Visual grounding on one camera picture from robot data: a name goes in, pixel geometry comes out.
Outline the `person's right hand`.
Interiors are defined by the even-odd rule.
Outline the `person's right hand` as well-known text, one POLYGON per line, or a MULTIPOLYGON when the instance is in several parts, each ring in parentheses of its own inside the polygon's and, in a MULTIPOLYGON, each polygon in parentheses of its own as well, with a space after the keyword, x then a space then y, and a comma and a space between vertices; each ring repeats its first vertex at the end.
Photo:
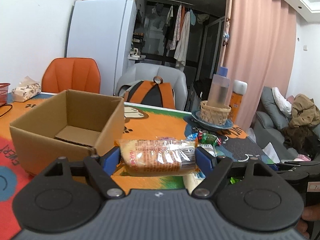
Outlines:
POLYGON ((313 206, 304 207, 301 219, 299 220, 296 229, 300 232, 306 239, 310 238, 310 233, 307 232, 308 224, 307 222, 319 221, 320 206, 319 204, 313 206))

